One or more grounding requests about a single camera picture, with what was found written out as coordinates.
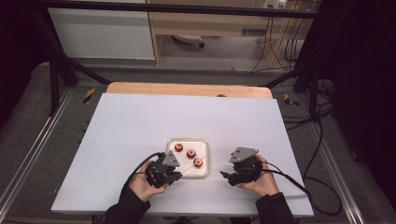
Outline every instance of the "white tabletop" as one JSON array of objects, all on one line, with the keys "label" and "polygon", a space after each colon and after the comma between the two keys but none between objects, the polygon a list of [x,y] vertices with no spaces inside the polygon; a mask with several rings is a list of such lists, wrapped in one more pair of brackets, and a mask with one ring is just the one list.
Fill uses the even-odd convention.
[{"label": "white tabletop", "polygon": [[[173,137],[204,138],[209,173],[180,179],[154,196],[148,215],[256,216],[258,197],[233,188],[219,171],[237,147],[257,148],[282,172],[303,184],[276,100],[105,93],[52,211],[100,214],[117,203],[132,170],[148,155],[166,150]],[[303,192],[284,177],[276,182],[295,216],[313,216]]]}]

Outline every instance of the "human hand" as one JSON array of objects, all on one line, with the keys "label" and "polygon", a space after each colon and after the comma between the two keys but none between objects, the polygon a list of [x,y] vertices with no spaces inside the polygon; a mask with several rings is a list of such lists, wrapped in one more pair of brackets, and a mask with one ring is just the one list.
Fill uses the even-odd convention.
[{"label": "human hand", "polygon": [[[262,162],[262,169],[268,170],[267,160],[260,155],[256,155],[256,157]],[[267,194],[274,195],[279,193],[279,189],[275,182],[274,175],[269,172],[262,172],[260,177],[252,183],[239,183],[236,185],[240,189],[247,189],[255,192],[260,197],[265,196]]]},{"label": "human hand", "polygon": [[[145,173],[150,163],[152,163],[152,161],[147,161],[144,163],[138,173]],[[137,195],[140,200],[142,200],[143,203],[147,202],[152,196],[156,194],[164,193],[166,187],[168,187],[168,184],[165,184],[158,189],[152,187],[147,181],[145,174],[135,175],[129,184],[129,188]]]}]

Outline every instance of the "white cabinet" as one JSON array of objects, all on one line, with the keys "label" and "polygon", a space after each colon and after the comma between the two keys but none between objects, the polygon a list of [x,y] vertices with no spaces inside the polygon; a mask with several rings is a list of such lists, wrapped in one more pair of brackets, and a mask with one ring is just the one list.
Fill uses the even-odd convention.
[{"label": "white cabinet", "polygon": [[69,57],[154,60],[147,12],[49,8],[49,14]]}]

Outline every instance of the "metal frame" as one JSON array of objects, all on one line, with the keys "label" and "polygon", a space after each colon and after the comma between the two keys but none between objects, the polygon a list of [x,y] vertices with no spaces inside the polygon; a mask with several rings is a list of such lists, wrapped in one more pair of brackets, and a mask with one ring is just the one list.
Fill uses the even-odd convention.
[{"label": "metal frame", "polygon": [[30,148],[25,159],[21,163],[20,168],[18,169],[17,173],[14,175],[3,195],[1,196],[0,223],[2,223],[3,219],[6,217],[9,208],[11,207],[24,181],[26,180],[33,166],[35,165],[35,161],[40,155],[40,152],[43,149],[44,145],[47,143],[47,140],[49,139],[53,128],[57,124],[62,113],[64,112],[70,96],[74,93],[74,91],[75,89],[73,88],[68,88],[64,91],[59,108],[55,111],[52,117],[49,117],[47,119],[46,124],[44,125],[35,142],[33,143],[32,147]]},{"label": "metal frame", "polygon": [[[297,97],[305,114],[309,115],[310,111],[306,97],[300,94],[298,94]],[[310,126],[316,140],[319,141],[320,130],[318,124],[311,122]],[[341,170],[338,168],[338,165],[334,157],[332,156],[332,153],[325,139],[322,139],[321,141],[319,153],[323,159],[327,170],[329,171],[329,175],[334,184],[334,188],[340,195],[341,201],[344,206],[344,211],[346,212],[346,216],[348,217],[349,222],[353,224],[363,224],[364,219],[361,215],[361,210],[356,204],[355,199],[353,198],[353,195],[349,189],[349,186],[347,185],[347,182],[345,181]]]},{"label": "metal frame", "polygon": [[[55,113],[51,117],[43,128],[43,132],[37,137],[35,144],[32,146],[31,151],[22,163],[19,171],[15,174],[13,180],[9,184],[6,192],[0,199],[0,223],[5,217],[7,210],[11,206],[17,193],[21,188],[21,184],[29,174],[36,158],[41,151],[41,148],[45,144],[48,135],[50,134],[53,125],[56,124],[57,119],[62,114],[64,107],[67,103],[67,97],[70,93],[63,96],[61,100],[61,106],[59,106],[59,88],[58,88],[58,74],[63,78],[66,86],[77,86],[78,79],[76,78],[72,69],[83,72],[89,77],[99,81],[103,84],[109,84],[111,81],[100,77],[93,71],[84,67],[83,65],[70,59],[63,51],[62,45],[57,40],[55,33],[50,29],[48,22],[45,20],[42,14],[42,10],[48,7],[54,8],[73,8],[73,9],[90,9],[90,10],[116,10],[116,11],[146,11],[146,12],[168,12],[168,13],[195,13],[195,14],[213,14],[213,15],[235,15],[235,16],[252,16],[252,17],[281,17],[281,18],[300,18],[300,19],[320,19],[320,20],[336,20],[337,16],[327,12],[315,12],[315,11],[291,11],[291,10],[271,10],[264,8],[241,8],[241,7],[199,7],[199,6],[179,6],[179,5],[151,5],[151,4],[132,4],[132,3],[108,3],[108,2],[82,2],[82,1],[64,1],[64,0],[35,0],[29,3],[31,11],[35,16],[35,20],[39,28],[44,33],[45,37],[51,48],[50,55],[52,60],[50,62],[50,74],[51,74],[51,101],[52,109],[51,114]],[[307,63],[302,64],[295,68],[294,71],[289,72],[285,76],[263,85],[268,88],[272,88],[280,82],[283,82],[290,77],[298,76],[303,71],[310,70],[310,66]],[[314,124],[312,129],[315,134],[318,134]],[[359,208],[354,202],[352,195],[347,187],[347,184],[342,177],[335,161],[332,158],[330,150],[327,149],[327,145],[324,142],[322,147],[322,157],[329,169],[332,177],[332,181],[340,193],[343,199],[346,214],[351,223],[363,223]]]}]

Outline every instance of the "wire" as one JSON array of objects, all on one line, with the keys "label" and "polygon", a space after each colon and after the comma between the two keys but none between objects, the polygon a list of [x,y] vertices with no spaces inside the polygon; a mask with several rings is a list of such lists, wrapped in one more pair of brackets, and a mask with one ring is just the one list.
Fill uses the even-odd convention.
[{"label": "wire", "polygon": [[311,9],[308,9],[308,10],[312,11],[312,10],[314,9],[314,7],[315,7],[315,3],[316,3],[316,2],[317,2],[317,0],[314,0],[314,4],[312,4]]},{"label": "wire", "polygon": [[317,205],[315,205],[315,204],[313,204],[313,203],[312,203],[312,207],[314,207],[315,209],[317,209],[320,213],[322,213],[322,214],[324,214],[324,215],[327,215],[327,216],[331,216],[331,217],[337,216],[337,215],[339,215],[339,214],[342,212],[342,210],[343,210],[343,204],[342,204],[342,202],[341,202],[341,197],[340,197],[340,195],[338,195],[337,191],[336,191],[332,186],[326,184],[325,182],[323,182],[323,181],[321,181],[321,180],[319,180],[319,179],[316,179],[316,178],[310,177],[310,176],[306,176],[305,179],[304,179],[304,182],[305,182],[305,180],[312,180],[312,181],[318,182],[319,184],[321,184],[321,185],[327,187],[329,190],[331,190],[332,193],[335,195],[335,197],[337,197],[338,208],[337,208],[337,210],[336,210],[335,212],[327,212],[327,211],[324,211],[323,209],[319,208]]},{"label": "wire", "polygon": [[158,156],[161,157],[162,153],[161,152],[156,152],[154,154],[149,155],[145,160],[143,160],[142,162],[140,162],[140,164],[136,167],[136,169],[134,169],[134,171],[131,173],[131,175],[128,176],[128,179],[125,181],[125,184],[122,186],[122,190],[121,190],[121,194],[120,197],[122,195],[122,193],[128,188],[129,183],[131,182],[132,178],[137,175],[140,174],[137,171],[140,169],[140,167],[143,166],[143,164],[145,164],[147,161],[149,161],[151,158]]},{"label": "wire", "polygon": [[258,45],[258,44],[256,44],[256,43],[254,43],[253,40],[252,40],[252,38],[250,38],[250,36],[249,36],[249,34],[248,34],[248,29],[247,29],[247,37],[249,38],[250,42],[251,42],[254,46],[263,47],[263,46],[265,46],[265,45],[269,45],[269,44],[271,44],[272,42],[274,42],[275,40],[277,40],[277,38],[278,38],[278,37],[280,36],[280,34],[282,33],[283,26],[285,25],[285,20],[286,20],[286,18],[283,18],[282,25],[280,26],[279,33],[278,33],[277,36],[276,36],[273,40],[271,40],[269,43],[265,43],[265,42],[264,42],[264,44],[262,44],[262,45]]},{"label": "wire", "polygon": [[270,163],[270,162],[268,162],[268,161],[263,161],[262,163],[265,163],[265,164],[268,164],[268,165],[271,165],[271,166],[274,166],[280,173],[283,173],[282,171],[280,171],[280,169],[279,168],[277,168],[277,166],[275,166],[275,165],[273,165],[272,163]]},{"label": "wire", "polygon": [[322,139],[323,139],[323,127],[322,127],[322,124],[321,124],[321,121],[320,121],[320,118],[321,118],[321,115],[320,115],[321,109],[322,109],[323,106],[328,105],[328,104],[329,104],[329,103],[323,104],[323,105],[321,105],[321,106],[319,107],[319,109],[318,109],[318,116],[317,116],[317,117],[318,117],[319,131],[320,131],[319,140],[318,140],[318,145],[317,145],[317,147],[316,147],[316,149],[315,149],[315,151],[314,151],[314,154],[313,154],[312,157],[311,157],[311,160],[309,161],[308,165],[307,165],[306,168],[305,168],[305,171],[304,171],[304,174],[303,174],[303,181],[305,182],[305,180],[307,180],[307,179],[308,179],[308,180],[316,181],[316,182],[318,182],[319,184],[326,186],[328,189],[330,189],[330,190],[335,194],[335,196],[337,197],[338,205],[339,205],[337,211],[335,211],[335,212],[326,212],[326,211],[324,211],[324,210],[318,208],[318,207],[317,207],[316,205],[314,205],[313,203],[312,203],[312,206],[313,206],[315,209],[317,209],[317,210],[318,210],[320,213],[322,213],[322,214],[325,214],[325,215],[327,215],[327,216],[337,216],[337,215],[339,215],[339,214],[341,213],[342,208],[343,208],[343,205],[342,205],[341,198],[340,198],[340,196],[338,195],[338,193],[336,192],[336,190],[335,190],[332,186],[330,186],[330,185],[324,183],[324,182],[321,181],[321,180],[318,180],[318,179],[316,179],[316,178],[307,176],[307,173],[308,173],[308,171],[309,171],[309,168],[311,167],[311,165],[312,165],[312,163],[313,163],[315,157],[316,157],[317,154],[318,154],[318,151],[320,150],[320,145],[321,145],[321,142],[322,142]]},{"label": "wire", "polygon": [[297,182],[296,180],[294,180],[291,176],[289,175],[285,175],[282,171],[278,170],[270,170],[270,169],[258,169],[258,168],[242,168],[243,170],[250,170],[250,171],[262,171],[262,172],[268,172],[268,173],[273,173],[273,174],[277,174],[277,175],[282,175],[285,178],[287,178],[289,180],[290,183],[292,183],[294,186],[296,186],[297,188],[299,188],[302,192],[304,192],[306,194],[306,196],[308,196],[308,200],[309,202],[312,203],[312,194],[311,192],[306,189],[303,185],[301,185],[299,182]]},{"label": "wire", "polygon": [[[324,117],[326,117],[327,115],[331,114],[332,112],[333,112],[332,107],[331,107],[331,108],[327,108],[326,110],[321,111],[321,112],[318,114],[318,117],[319,117],[319,118],[324,118]],[[312,117],[309,116],[309,117],[306,117],[306,118],[303,119],[303,120],[297,120],[297,121],[294,121],[294,120],[284,120],[284,123],[285,123],[285,124],[296,123],[295,126],[292,126],[292,127],[289,127],[289,128],[286,129],[287,131],[291,131],[291,130],[293,130],[293,129],[296,129],[296,128],[299,128],[299,127],[301,127],[301,126],[304,126],[305,124],[307,124],[307,123],[309,123],[309,122],[311,122],[311,121],[313,121],[313,120],[314,120],[314,118],[312,118]]]},{"label": "wire", "polygon": [[[327,109],[325,109],[323,111],[320,111],[320,113],[318,115],[323,118],[326,115],[328,115],[328,112],[332,112],[332,107],[329,107],[329,108],[327,108]],[[284,118],[284,119],[304,119],[304,120],[297,120],[297,121],[284,120],[284,123],[298,123],[298,122],[302,122],[302,121],[305,121],[305,120],[312,120],[311,116],[301,116],[301,117],[282,116],[282,118]]]},{"label": "wire", "polygon": [[[273,26],[274,26],[274,17],[271,18],[270,41],[271,41],[271,33],[272,33],[272,28],[273,28]],[[273,47],[272,47],[272,45],[271,45],[271,42],[270,42],[269,44],[270,44],[270,49],[271,49],[271,51],[274,53],[274,56],[276,57],[276,60],[277,60],[277,62],[279,63],[279,65],[280,65],[282,68],[286,69],[286,68],[282,65],[282,63],[280,62],[280,60],[279,60],[279,58],[277,57],[276,53],[274,52],[274,49],[273,49]]]},{"label": "wire", "polygon": [[296,61],[295,57],[291,58],[291,54],[293,53],[294,41],[295,41],[294,39],[288,39],[288,42],[286,42],[286,47],[284,48],[284,51],[283,51],[283,56],[285,57],[285,60],[288,62]]},{"label": "wire", "polygon": [[285,68],[284,68],[284,67],[277,67],[277,68],[263,68],[263,69],[256,70],[256,71],[254,71],[254,72],[250,72],[250,74],[257,73],[257,72],[260,72],[260,71],[276,70],[276,69],[285,69]]},{"label": "wire", "polygon": [[[289,44],[289,40],[288,40],[288,44],[287,44],[287,46],[286,46],[286,48],[285,48],[285,60],[289,62],[289,66],[291,66],[291,62],[290,62],[290,61],[294,61],[294,62],[297,61],[297,39],[296,39],[296,37],[297,37],[298,32],[300,31],[300,28],[301,28],[301,25],[303,24],[303,22],[304,22],[304,20],[301,20],[300,24],[299,24],[298,27],[297,27],[296,32],[294,33],[294,36],[293,36],[292,39],[291,39],[291,46],[290,46],[290,48],[291,48],[291,53],[290,53],[290,59],[289,59],[289,60],[288,60],[287,57],[286,57],[286,55],[287,55],[287,49],[288,49],[288,44]],[[293,49],[292,49],[293,45],[294,45],[294,57],[293,57],[293,59],[291,59],[291,54],[293,53]]]},{"label": "wire", "polygon": [[314,48],[306,54],[306,56],[300,60],[300,64],[304,63],[307,59],[309,59],[309,57],[311,57],[311,55],[318,49],[318,47],[320,47],[321,45],[323,45],[323,43],[325,42],[325,40],[327,38],[329,38],[329,36],[334,32],[335,28],[338,26],[338,24],[341,22],[341,20],[345,17],[345,15],[347,14],[347,12],[349,11],[350,7],[352,6],[354,0],[349,0],[349,5],[346,7],[345,11],[343,12],[343,14],[339,17],[339,19],[337,20],[337,22],[335,23],[335,25],[330,29],[330,31],[323,36],[319,42],[314,46]]},{"label": "wire", "polygon": [[[267,30],[268,30],[268,25],[269,25],[269,23],[270,23],[270,18],[268,17],[268,21],[267,21],[267,26],[265,27],[265,35],[264,35],[264,44],[265,44],[265,42],[266,42],[266,40],[267,40]],[[265,45],[264,45],[264,48],[262,48],[262,56],[264,55],[264,52],[265,52]],[[254,68],[249,72],[250,74],[252,74],[252,73],[254,73],[253,71],[254,71],[254,69],[256,69],[256,67],[259,65],[259,63],[262,61],[262,56],[260,56],[260,59],[257,61],[257,63],[256,63],[256,65],[254,66]]]},{"label": "wire", "polygon": [[[296,8],[297,8],[297,6],[298,6],[298,2],[299,2],[299,0],[297,0],[296,2],[295,2],[295,4],[294,4],[294,8],[293,8],[293,10],[296,10]],[[295,29],[295,26],[296,26],[296,24],[297,24],[297,21],[298,21],[298,19],[297,20],[295,20],[295,23],[294,23],[294,25],[292,26],[293,27],[293,30]],[[294,38],[292,38],[292,41],[291,41],[291,54],[292,54],[292,47],[293,47],[293,45],[294,45],[294,40],[295,40],[295,36],[294,36]],[[285,53],[285,60],[286,61],[288,61],[288,59],[287,59],[287,57],[286,57],[286,55],[287,55],[287,49],[288,49],[288,45],[289,45],[289,40],[288,40],[288,43],[287,43],[287,46],[285,47],[285,51],[284,51],[284,53]],[[297,41],[296,41],[296,45],[294,45],[295,47],[294,47],[294,52],[297,50]],[[288,65],[289,65],[289,71],[291,71],[291,61],[288,61]]]}]

